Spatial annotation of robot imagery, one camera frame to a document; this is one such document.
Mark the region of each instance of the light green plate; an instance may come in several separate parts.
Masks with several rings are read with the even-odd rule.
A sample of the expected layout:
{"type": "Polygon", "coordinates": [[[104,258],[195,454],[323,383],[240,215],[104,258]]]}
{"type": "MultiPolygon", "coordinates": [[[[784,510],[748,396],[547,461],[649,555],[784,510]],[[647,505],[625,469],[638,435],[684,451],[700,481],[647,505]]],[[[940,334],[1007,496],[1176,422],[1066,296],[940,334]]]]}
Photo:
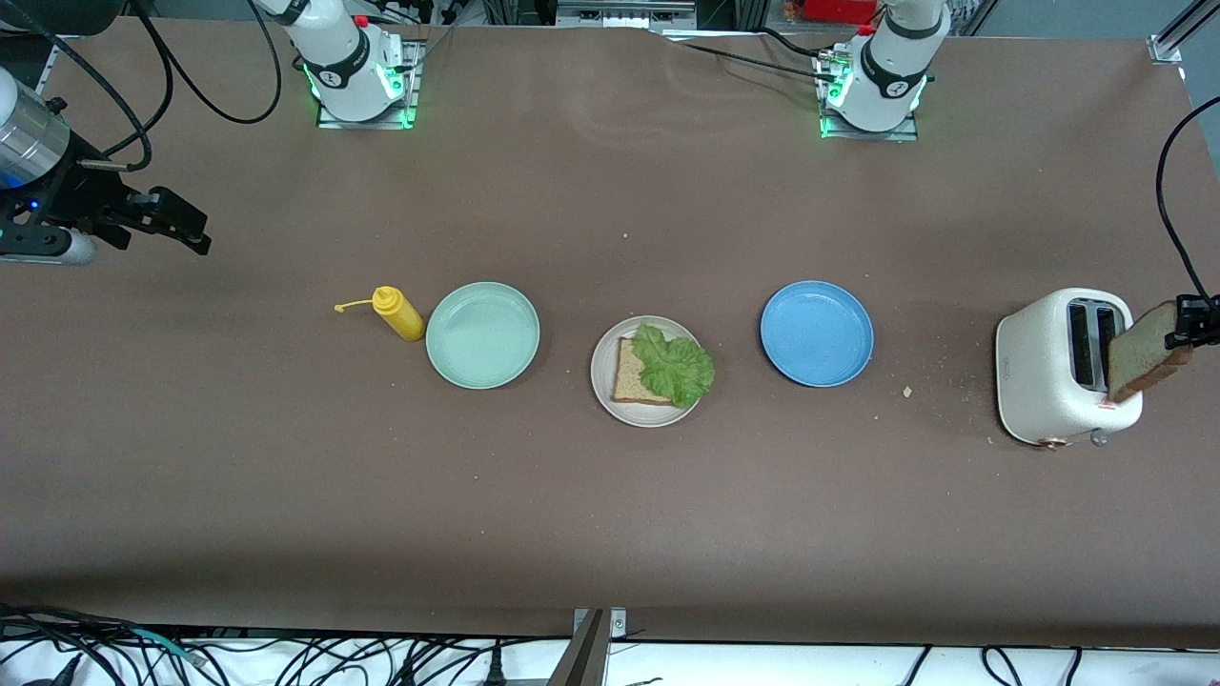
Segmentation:
{"type": "Polygon", "coordinates": [[[428,359],[456,386],[495,388],[529,366],[539,334],[528,298],[511,286],[481,281],[437,305],[428,320],[428,359]]]}

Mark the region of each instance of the plate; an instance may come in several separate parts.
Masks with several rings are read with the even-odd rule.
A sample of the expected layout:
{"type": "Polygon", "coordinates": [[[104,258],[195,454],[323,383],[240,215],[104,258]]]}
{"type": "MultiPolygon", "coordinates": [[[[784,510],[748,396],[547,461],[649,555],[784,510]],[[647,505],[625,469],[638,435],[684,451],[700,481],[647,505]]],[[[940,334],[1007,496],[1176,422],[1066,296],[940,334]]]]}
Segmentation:
{"type": "Polygon", "coordinates": [[[619,339],[634,338],[636,330],[642,323],[650,323],[660,328],[666,341],[691,338],[698,343],[693,333],[673,320],[656,316],[631,317],[610,327],[610,331],[601,337],[601,341],[598,341],[598,347],[593,349],[593,363],[589,365],[589,378],[593,381],[593,394],[598,397],[601,406],[614,415],[615,419],[642,428],[656,428],[669,426],[687,416],[699,402],[695,400],[694,405],[682,409],[673,405],[615,403],[610,399],[614,395],[615,372],[619,371],[619,339]]]}
{"type": "Polygon", "coordinates": [[[462,388],[495,388],[516,378],[538,352],[540,327],[529,299],[482,281],[445,295],[428,320],[428,359],[462,388]]]}
{"type": "Polygon", "coordinates": [[[780,289],[762,310],[762,349],[784,376],[814,387],[847,383],[872,356],[872,322],[864,305],[825,281],[780,289]]]}

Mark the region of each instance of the bread slice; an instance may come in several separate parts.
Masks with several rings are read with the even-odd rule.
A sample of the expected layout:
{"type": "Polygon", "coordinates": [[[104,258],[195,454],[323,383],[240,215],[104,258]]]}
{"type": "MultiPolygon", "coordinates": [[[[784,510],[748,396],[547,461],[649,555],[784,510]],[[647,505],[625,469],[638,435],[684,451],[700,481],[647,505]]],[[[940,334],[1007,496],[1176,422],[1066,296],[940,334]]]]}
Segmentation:
{"type": "Polygon", "coordinates": [[[631,338],[619,339],[619,369],[615,371],[614,393],[610,394],[610,399],[615,403],[672,405],[673,400],[653,393],[639,381],[639,374],[644,371],[644,363],[636,356],[634,345],[631,338]]]}
{"type": "Polygon", "coordinates": [[[1177,305],[1171,300],[1148,310],[1136,325],[1110,341],[1108,398],[1121,403],[1160,383],[1191,361],[1194,348],[1165,349],[1165,334],[1177,327],[1177,305]]]}

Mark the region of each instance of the blue plate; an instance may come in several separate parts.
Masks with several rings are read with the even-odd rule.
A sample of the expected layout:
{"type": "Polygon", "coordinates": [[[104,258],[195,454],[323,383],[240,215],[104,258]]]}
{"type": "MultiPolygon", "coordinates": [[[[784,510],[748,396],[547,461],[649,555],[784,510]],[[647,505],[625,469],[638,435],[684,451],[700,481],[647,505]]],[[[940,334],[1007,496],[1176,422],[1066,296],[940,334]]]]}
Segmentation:
{"type": "Polygon", "coordinates": [[[762,349],[797,383],[839,386],[869,364],[872,322],[838,286],[799,281],[781,288],[762,310],[762,349]]]}

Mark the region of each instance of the green led light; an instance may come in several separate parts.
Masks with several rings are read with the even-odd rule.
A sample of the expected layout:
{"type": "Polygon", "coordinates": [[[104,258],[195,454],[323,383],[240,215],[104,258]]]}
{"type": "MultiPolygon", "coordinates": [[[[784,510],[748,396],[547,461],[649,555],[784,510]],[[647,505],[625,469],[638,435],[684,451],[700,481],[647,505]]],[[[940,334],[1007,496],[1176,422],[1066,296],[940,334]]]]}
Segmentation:
{"type": "Polygon", "coordinates": [[[315,100],[321,100],[322,96],[317,94],[317,83],[314,82],[314,74],[305,70],[305,78],[309,81],[309,92],[314,94],[315,100]]]}
{"type": "Polygon", "coordinates": [[[415,128],[415,105],[411,105],[398,114],[398,121],[403,128],[415,128]]]}
{"type": "Polygon", "coordinates": [[[387,70],[377,70],[377,78],[382,79],[382,87],[386,89],[386,95],[389,98],[398,98],[399,93],[403,90],[401,82],[395,79],[394,84],[386,78],[387,70]]]}

